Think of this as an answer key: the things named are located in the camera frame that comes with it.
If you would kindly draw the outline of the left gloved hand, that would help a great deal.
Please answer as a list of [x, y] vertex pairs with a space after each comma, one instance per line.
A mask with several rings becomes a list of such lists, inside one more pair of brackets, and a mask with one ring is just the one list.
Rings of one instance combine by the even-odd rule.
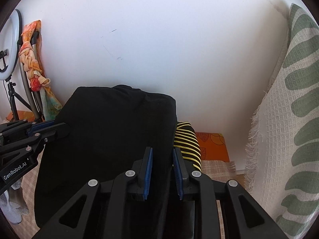
[[22, 179], [16, 181], [1, 194], [1, 211], [11, 224], [20, 224], [29, 208], [23, 197]]

